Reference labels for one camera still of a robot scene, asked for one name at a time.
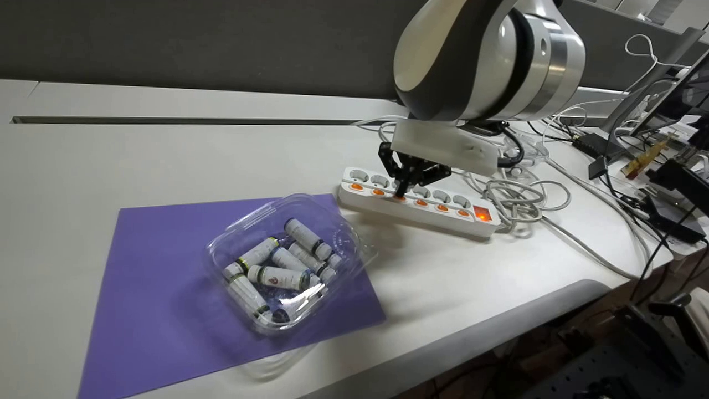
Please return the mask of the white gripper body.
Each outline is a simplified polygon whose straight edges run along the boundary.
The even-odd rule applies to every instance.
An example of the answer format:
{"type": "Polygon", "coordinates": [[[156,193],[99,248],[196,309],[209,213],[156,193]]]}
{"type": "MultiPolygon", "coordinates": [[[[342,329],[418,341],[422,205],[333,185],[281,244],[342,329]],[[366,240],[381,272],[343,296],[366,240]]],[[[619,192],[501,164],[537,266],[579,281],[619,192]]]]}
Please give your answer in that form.
{"type": "Polygon", "coordinates": [[[413,157],[489,178],[501,146],[448,123],[399,121],[392,148],[413,157]]]}

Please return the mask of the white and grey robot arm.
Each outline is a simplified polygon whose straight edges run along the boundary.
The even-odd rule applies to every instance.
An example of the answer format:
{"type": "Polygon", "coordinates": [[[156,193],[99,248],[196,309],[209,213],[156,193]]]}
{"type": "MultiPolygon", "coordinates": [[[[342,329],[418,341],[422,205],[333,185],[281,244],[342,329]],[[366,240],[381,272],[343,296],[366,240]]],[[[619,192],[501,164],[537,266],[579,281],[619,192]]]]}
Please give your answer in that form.
{"type": "Polygon", "coordinates": [[[584,45],[554,0],[427,0],[392,61],[407,119],[378,161],[395,195],[450,178],[494,176],[523,161],[492,135],[561,112],[584,72],[584,45]]]}

